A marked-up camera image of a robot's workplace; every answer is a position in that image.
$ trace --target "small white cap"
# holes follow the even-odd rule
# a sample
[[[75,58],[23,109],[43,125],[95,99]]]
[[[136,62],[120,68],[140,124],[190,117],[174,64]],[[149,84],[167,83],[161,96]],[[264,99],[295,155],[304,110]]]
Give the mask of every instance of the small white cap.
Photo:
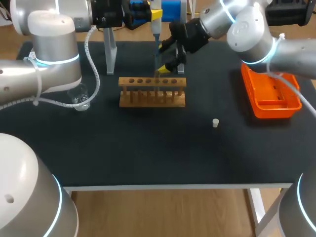
[[[217,127],[219,124],[219,120],[217,118],[213,119],[213,127]]]

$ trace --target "white table frame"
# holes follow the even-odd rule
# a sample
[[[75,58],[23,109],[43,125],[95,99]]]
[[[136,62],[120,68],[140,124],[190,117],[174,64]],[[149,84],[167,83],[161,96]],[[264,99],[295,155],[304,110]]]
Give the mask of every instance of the white table frame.
[[[123,190],[188,190],[188,189],[247,189],[250,200],[251,212],[255,222],[256,237],[268,237],[277,227],[283,231],[278,219],[278,206],[290,183],[277,184],[184,184],[184,185],[116,185],[116,186],[85,186],[85,187],[65,187],[71,195],[72,192],[80,191],[123,191]],[[264,188],[284,188],[267,213],[265,212],[260,189]]]

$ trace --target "cable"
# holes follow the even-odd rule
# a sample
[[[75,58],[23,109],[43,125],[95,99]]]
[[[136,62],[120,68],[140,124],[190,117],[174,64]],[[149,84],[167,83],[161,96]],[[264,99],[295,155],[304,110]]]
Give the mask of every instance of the cable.
[[[4,5],[1,3],[1,1],[0,1],[0,7],[5,10],[6,15],[8,16],[8,18],[6,18],[6,17],[3,15],[3,13],[0,11],[1,16],[4,18],[4,20],[10,21],[10,19],[12,19],[12,18],[11,18],[11,15],[10,15],[10,12],[4,7]]]
[[[284,40],[284,34],[280,34],[278,40],[276,41],[276,47],[279,44],[281,40]],[[285,85],[287,85],[303,102],[303,104],[309,109],[309,111],[312,113],[312,115],[316,118],[316,110],[313,108],[313,106],[308,102],[308,100],[302,95],[302,93],[297,90],[288,80],[283,78],[281,75],[274,74],[270,71],[270,61],[267,62],[267,74],[271,76],[272,78],[279,79],[281,82],[283,82]]]
[[[115,29],[115,30],[113,30],[113,31],[118,31],[118,30],[121,30],[121,29],[123,29],[123,28],[125,28],[125,26],[122,26],[122,27],[120,27],[120,28],[117,28],[117,29]]]
[[[84,50],[85,50],[85,53],[87,55],[88,61],[92,67],[93,73],[95,75],[95,80],[96,80],[96,87],[95,87],[95,90],[94,90],[93,94],[91,95],[91,97],[88,98],[87,100],[81,102],[81,103],[78,103],[78,104],[65,104],[62,102],[58,102],[58,101],[50,100],[50,99],[46,99],[46,98],[38,98],[38,101],[47,102],[47,103],[58,105],[58,106],[65,107],[65,108],[75,108],[75,107],[80,107],[80,106],[83,106],[83,105],[90,103],[96,97],[96,95],[98,94],[98,92],[100,90],[100,77],[99,77],[99,73],[98,73],[98,71],[93,63],[93,60],[91,58],[90,51],[89,51],[89,39],[90,39],[90,36],[92,35],[92,33],[96,29],[97,29],[96,26],[92,27],[91,30],[88,32],[87,36],[85,37],[85,40],[84,40]],[[34,100],[35,100],[35,97],[29,97],[29,98],[24,98],[21,100],[13,101],[13,102],[10,102],[10,103],[5,104],[3,106],[0,106],[0,110],[8,108],[12,105],[16,105],[16,104],[20,104],[20,103],[28,102],[28,101],[34,101]]]

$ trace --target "white cable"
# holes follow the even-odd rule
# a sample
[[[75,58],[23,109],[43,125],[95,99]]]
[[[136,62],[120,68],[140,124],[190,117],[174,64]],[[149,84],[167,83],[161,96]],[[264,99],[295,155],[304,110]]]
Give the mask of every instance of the white cable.
[[[25,57],[23,60],[29,60],[33,67],[35,68],[35,72],[36,72],[36,76],[37,76],[37,79],[38,79],[38,92],[36,94],[36,97],[33,101],[33,104],[35,106],[39,105],[39,98],[40,98],[40,95],[41,95],[41,91],[42,91],[42,81],[41,81],[41,74],[40,74],[40,70],[39,70],[39,67],[37,66],[36,62],[34,61],[33,58],[31,57]]]
[[[285,35],[284,33],[279,35],[278,40],[276,41],[276,47],[279,44],[279,42],[281,40],[285,39]],[[316,110],[313,108],[313,106],[308,102],[308,100],[302,95],[302,93],[297,90],[292,83],[290,83],[288,80],[284,79],[284,77],[282,77],[280,75],[274,74],[270,71],[270,61],[272,58],[269,59],[269,61],[267,62],[267,74],[273,78],[279,79],[281,82],[283,82],[285,85],[287,85],[303,102],[303,104],[309,109],[309,111],[313,114],[313,116],[316,118]]]
[[[84,40],[84,50],[85,50],[85,53],[87,55],[88,61],[92,67],[93,73],[95,75],[95,80],[96,80],[96,87],[95,87],[93,94],[90,96],[90,98],[88,98],[87,100],[85,100],[81,103],[78,103],[78,104],[66,104],[66,103],[62,103],[62,102],[58,102],[58,101],[50,100],[50,99],[46,99],[46,98],[39,98],[39,101],[47,102],[47,103],[58,105],[58,106],[62,106],[65,108],[75,108],[75,107],[80,107],[80,106],[83,106],[83,105],[90,103],[96,97],[96,95],[98,94],[98,92],[100,90],[100,77],[99,77],[99,73],[97,71],[97,68],[95,67],[95,65],[93,63],[93,60],[91,58],[90,51],[89,51],[89,39],[90,39],[90,36],[92,35],[92,33],[96,29],[97,29],[96,26],[92,27],[90,29],[90,31],[88,32],[87,36],[85,37],[85,40]],[[13,102],[10,102],[10,103],[7,103],[5,105],[0,106],[0,110],[8,108],[12,105],[16,105],[16,104],[20,104],[20,103],[28,102],[28,101],[34,101],[34,100],[35,100],[35,97],[29,97],[29,98],[24,98],[21,100],[16,100],[16,101],[13,101]]]

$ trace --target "black tabletop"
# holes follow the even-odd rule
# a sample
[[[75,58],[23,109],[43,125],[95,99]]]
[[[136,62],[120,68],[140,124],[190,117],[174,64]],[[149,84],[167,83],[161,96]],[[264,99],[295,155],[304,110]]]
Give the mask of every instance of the black tabletop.
[[[0,112],[0,132],[29,144],[63,186],[291,183],[314,163],[316,121],[309,111],[256,119],[240,61],[226,43],[188,55],[185,108],[146,109],[119,107],[118,78],[152,77],[154,44],[117,45],[116,72],[108,76],[103,43],[90,43],[101,91],[89,110],[24,103]],[[25,43],[18,58],[31,48]],[[83,43],[79,52],[91,94],[95,79]],[[316,106],[311,82],[298,81]],[[70,103],[66,92],[43,97]]]

